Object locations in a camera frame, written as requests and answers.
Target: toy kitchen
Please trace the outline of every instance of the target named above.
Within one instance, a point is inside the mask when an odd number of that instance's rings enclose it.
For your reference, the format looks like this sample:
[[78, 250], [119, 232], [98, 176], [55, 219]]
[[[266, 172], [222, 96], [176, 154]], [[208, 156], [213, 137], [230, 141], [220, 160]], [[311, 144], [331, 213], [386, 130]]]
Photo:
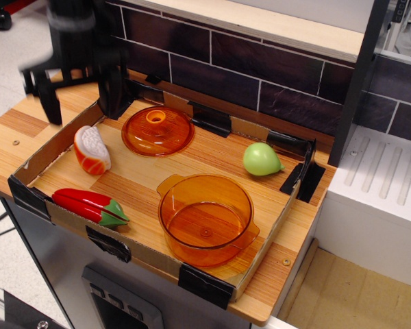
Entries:
[[408, 1], [360, 29], [88, 2], [49, 2], [53, 55], [0, 118], [1, 201], [72, 328], [294, 328], [277, 314], [314, 241], [411, 285], [411, 99], [388, 134], [368, 111], [398, 99], [387, 61], [411, 67], [385, 55]]

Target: orange pot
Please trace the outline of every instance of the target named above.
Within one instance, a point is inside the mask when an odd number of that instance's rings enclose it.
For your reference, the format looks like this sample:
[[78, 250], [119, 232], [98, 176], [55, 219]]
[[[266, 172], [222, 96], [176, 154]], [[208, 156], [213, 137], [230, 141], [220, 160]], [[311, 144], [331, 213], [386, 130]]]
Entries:
[[229, 178], [172, 175], [157, 191], [166, 241], [176, 257], [190, 265], [223, 265], [259, 234], [250, 196]]

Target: toy red pepper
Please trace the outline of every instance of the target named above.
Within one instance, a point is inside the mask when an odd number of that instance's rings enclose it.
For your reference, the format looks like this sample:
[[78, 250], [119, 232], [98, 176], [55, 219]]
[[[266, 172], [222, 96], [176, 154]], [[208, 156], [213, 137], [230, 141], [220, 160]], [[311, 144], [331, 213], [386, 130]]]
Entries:
[[106, 195], [63, 188], [57, 190], [52, 198], [57, 205], [106, 228], [126, 225], [129, 221], [121, 205]]

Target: wood grain surface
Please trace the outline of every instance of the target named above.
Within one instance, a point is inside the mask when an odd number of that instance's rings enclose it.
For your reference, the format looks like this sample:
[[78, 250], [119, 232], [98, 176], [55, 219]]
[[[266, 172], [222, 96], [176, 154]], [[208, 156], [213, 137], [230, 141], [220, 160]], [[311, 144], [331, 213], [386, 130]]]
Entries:
[[[63, 122], [66, 124], [97, 100], [97, 86], [88, 84], [64, 88], [58, 91], [58, 96]], [[132, 220], [131, 225], [119, 228], [119, 232], [159, 252], [170, 254], [156, 216], [160, 201], [156, 192], [158, 185], [174, 173], [183, 176], [214, 173], [234, 179], [249, 191], [253, 199], [254, 221], [260, 228], [260, 235], [244, 251], [246, 254], [230, 262], [227, 268], [210, 269], [210, 272], [237, 282], [240, 279], [238, 273], [246, 267], [247, 259], [252, 257], [250, 255], [256, 253], [289, 198], [279, 192], [279, 187], [297, 161], [280, 154], [286, 166], [283, 172], [255, 178], [242, 165], [243, 151], [252, 143], [251, 140], [236, 134], [222, 138], [197, 127], [193, 142], [177, 154], [165, 158], [138, 156], [121, 141], [121, 127], [133, 113], [147, 106], [148, 103], [135, 101], [118, 121], [106, 119], [98, 125], [112, 158], [110, 171], [102, 176], [88, 175], [78, 165], [71, 149], [32, 185], [48, 195], [63, 187], [91, 189], [111, 195], [122, 204]], [[48, 124], [39, 102], [33, 98], [22, 100], [0, 118], [0, 196], [12, 198], [8, 177], [60, 129]], [[319, 164], [327, 171], [315, 196], [309, 204], [299, 200], [294, 202], [245, 292], [228, 306], [228, 311], [257, 325], [265, 324], [268, 320], [333, 177], [335, 168], [327, 165], [327, 158], [328, 154], [324, 152], [317, 154]], [[284, 259], [289, 260], [289, 266], [283, 264]]]

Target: dark brick tile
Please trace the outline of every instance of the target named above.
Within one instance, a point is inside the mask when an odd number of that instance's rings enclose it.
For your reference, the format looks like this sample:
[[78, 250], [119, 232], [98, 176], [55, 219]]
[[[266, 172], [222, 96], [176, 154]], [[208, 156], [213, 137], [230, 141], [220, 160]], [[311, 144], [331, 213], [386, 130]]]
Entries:
[[207, 64], [171, 56], [174, 84], [255, 110], [259, 81]]
[[202, 22], [199, 22], [199, 21], [194, 21], [192, 19], [185, 19], [184, 17], [180, 17], [180, 16], [176, 16], [176, 15], [172, 15], [172, 14], [167, 14], [165, 12], [163, 13], [163, 16], [164, 17], [169, 17], [169, 18], [172, 18], [172, 19], [177, 19], [178, 21], [183, 21], [183, 22], [186, 22], [186, 23], [190, 23], [190, 24], [201, 26], [201, 27], [205, 27], [206, 29], [213, 29], [214, 31], [224, 32], [224, 33], [227, 33], [227, 34], [232, 34], [234, 36], [240, 36], [242, 38], [250, 39], [250, 40], [253, 40], [253, 41], [260, 42], [262, 40], [260, 38], [255, 37], [255, 36], [248, 36], [248, 35], [243, 34], [243, 33], [230, 31], [229, 29], [223, 29], [223, 28], [217, 27], [215, 25], [205, 24], [205, 23], [202, 23]]
[[212, 33], [212, 63], [316, 95], [323, 63], [225, 34]]
[[329, 62], [333, 62], [333, 63], [336, 63], [336, 64], [345, 65], [345, 66], [348, 66], [348, 67], [351, 67], [351, 68], [354, 68], [354, 67], [355, 67], [355, 63], [350, 63], [350, 62], [348, 62], [348, 61], [346, 61], [346, 60], [339, 60], [339, 59], [337, 59], [337, 58], [320, 55], [319, 53], [312, 53], [312, 52], [310, 52], [310, 51], [306, 51], [306, 50], [303, 50], [303, 49], [298, 49], [298, 48], [294, 48], [294, 47], [289, 47], [289, 46], [287, 46], [287, 45], [283, 45], [283, 44], [278, 43], [278, 42], [269, 41], [269, 40], [263, 40], [263, 43], [266, 44], [266, 45], [272, 45], [272, 46], [275, 46], [275, 47], [279, 47], [279, 48], [283, 48], [283, 49], [295, 51], [295, 52], [297, 52], [297, 53], [301, 53], [301, 54], [305, 54], [305, 55], [308, 55], [308, 56], [312, 56], [312, 57], [318, 58], [318, 59], [320, 59], [320, 60], [327, 60], [327, 61], [329, 61]]
[[319, 97], [344, 104], [353, 69], [325, 63], [321, 77]]
[[122, 0], [109, 0], [109, 1], [106, 1], [106, 2], [107, 3], [114, 3], [114, 4], [117, 4], [117, 5], [124, 5], [125, 7], [129, 7], [131, 9], [141, 10], [143, 12], [152, 12], [154, 14], [161, 14], [161, 11], [159, 11], [159, 10], [154, 10], [154, 9], [151, 9], [151, 8], [142, 7], [141, 5], [133, 5], [130, 2], [126, 2], [126, 1], [122, 1]]
[[263, 82], [259, 111], [334, 136], [343, 107]]
[[127, 39], [209, 62], [210, 32], [200, 27], [123, 8]]
[[411, 103], [411, 64], [383, 56], [376, 61], [369, 91]]
[[125, 33], [123, 31], [121, 8], [117, 5], [110, 5], [109, 3], [107, 3], [106, 8], [112, 17], [113, 30], [111, 31], [111, 35], [117, 36], [118, 38], [124, 38]]
[[118, 44], [128, 51], [129, 69], [155, 75], [168, 82], [171, 80], [168, 53], [124, 40], [118, 40]]
[[397, 102], [378, 95], [367, 94], [363, 99], [363, 104], [357, 124], [378, 132], [386, 132]]
[[411, 141], [411, 105], [399, 104], [389, 134]]

